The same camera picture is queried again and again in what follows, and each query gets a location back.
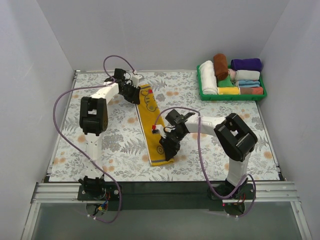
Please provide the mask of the blue yellow cloth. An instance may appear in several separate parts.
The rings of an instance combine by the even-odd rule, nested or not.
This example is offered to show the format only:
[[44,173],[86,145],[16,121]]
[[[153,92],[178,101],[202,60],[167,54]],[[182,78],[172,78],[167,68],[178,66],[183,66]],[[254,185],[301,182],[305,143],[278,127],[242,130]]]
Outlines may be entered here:
[[136,106],[140,127],[143,133],[144,142],[147,147],[147,154],[151,166],[161,166],[174,162],[174,159],[166,160],[165,151],[159,143],[161,135],[152,133],[153,125],[160,114],[152,87],[149,84],[140,86],[140,104]]

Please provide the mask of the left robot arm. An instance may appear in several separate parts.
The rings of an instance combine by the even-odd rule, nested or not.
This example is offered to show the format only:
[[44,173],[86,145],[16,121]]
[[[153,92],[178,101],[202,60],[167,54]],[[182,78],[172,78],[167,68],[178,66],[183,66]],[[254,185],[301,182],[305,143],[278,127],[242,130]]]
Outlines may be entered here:
[[106,194],[102,172],[102,140],[109,124],[107,105],[118,94],[129,103],[140,104],[139,82],[143,76],[136,71],[130,78],[126,78],[126,74],[125,70],[116,68],[101,89],[91,96],[82,97],[80,101],[79,126],[85,136],[85,154],[89,157],[89,163],[79,182],[84,193],[95,200],[102,199]]

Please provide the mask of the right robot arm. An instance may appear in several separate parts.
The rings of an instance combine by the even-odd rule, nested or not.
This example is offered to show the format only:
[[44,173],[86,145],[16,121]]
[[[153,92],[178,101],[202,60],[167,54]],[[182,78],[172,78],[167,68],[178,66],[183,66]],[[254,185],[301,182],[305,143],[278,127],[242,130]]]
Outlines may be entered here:
[[236,113],[226,117],[208,117],[201,116],[199,111],[190,108],[187,111],[187,114],[183,115],[174,107],[166,109],[168,114],[165,119],[169,126],[155,122],[151,127],[152,133],[160,134],[159,143],[164,150],[166,161],[177,155],[181,147],[180,142],[188,134],[217,137],[229,158],[229,169],[224,193],[218,193],[211,184],[209,189],[217,198],[227,200],[238,193],[250,178],[250,174],[247,173],[248,163],[258,138]]

